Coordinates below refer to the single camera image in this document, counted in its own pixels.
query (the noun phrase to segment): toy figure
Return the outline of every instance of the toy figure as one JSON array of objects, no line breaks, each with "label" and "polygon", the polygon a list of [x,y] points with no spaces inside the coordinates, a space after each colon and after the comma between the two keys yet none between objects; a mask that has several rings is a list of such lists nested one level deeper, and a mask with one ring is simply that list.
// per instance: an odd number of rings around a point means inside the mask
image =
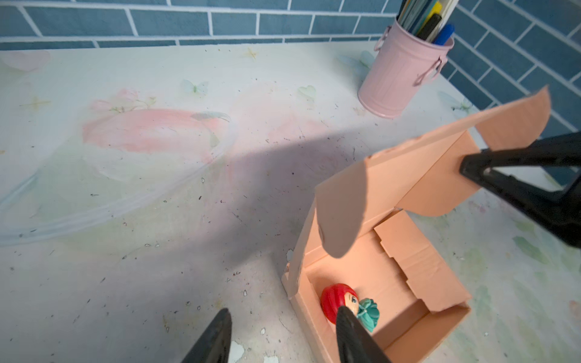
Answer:
[{"label": "toy figure", "polygon": [[355,290],[344,283],[336,283],[325,287],[321,294],[321,308],[330,322],[336,324],[337,312],[340,306],[346,306],[361,324],[373,332],[379,320],[377,304],[371,299],[363,299],[361,303]]},{"label": "toy figure", "polygon": [[344,283],[336,283],[325,287],[321,294],[323,314],[333,324],[337,321],[340,306],[346,306],[355,316],[359,312],[359,298],[355,291]]}]

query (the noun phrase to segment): pen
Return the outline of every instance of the pen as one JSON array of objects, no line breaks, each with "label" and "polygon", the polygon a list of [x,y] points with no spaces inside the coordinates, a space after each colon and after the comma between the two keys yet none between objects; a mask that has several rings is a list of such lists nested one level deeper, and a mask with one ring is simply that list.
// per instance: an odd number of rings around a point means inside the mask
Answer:
[{"label": "pen", "polygon": [[446,24],[440,33],[437,35],[436,40],[434,40],[435,45],[444,45],[450,39],[452,34],[454,33],[454,25],[453,24]]}]

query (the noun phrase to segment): pink metal bucket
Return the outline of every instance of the pink metal bucket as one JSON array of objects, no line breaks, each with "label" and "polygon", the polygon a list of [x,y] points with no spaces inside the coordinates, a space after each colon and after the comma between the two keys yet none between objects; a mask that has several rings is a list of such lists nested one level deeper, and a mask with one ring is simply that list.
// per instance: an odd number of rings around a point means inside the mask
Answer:
[{"label": "pink metal bucket", "polygon": [[375,44],[379,54],[359,89],[359,101],[379,117],[401,115],[419,87],[440,73],[453,46],[452,38],[445,45],[423,41],[395,21]]}]

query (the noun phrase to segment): doll head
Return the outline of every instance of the doll head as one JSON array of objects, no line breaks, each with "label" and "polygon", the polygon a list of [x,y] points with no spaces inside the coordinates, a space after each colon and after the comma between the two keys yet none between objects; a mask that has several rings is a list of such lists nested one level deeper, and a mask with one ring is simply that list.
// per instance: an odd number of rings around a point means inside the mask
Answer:
[{"label": "doll head", "polygon": [[359,298],[355,291],[344,283],[336,283],[325,287],[321,294],[321,308],[323,314],[333,324],[337,320],[340,306],[346,306],[355,316],[359,311]]}]

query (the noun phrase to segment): doll face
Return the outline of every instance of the doll face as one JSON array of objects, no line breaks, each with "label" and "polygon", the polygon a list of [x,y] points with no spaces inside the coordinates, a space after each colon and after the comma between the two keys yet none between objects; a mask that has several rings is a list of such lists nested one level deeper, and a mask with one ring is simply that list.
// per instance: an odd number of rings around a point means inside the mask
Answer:
[{"label": "doll face", "polygon": [[357,316],[357,313],[359,312],[359,300],[355,295],[352,295],[349,292],[345,293],[345,306],[349,308],[355,316]]}]

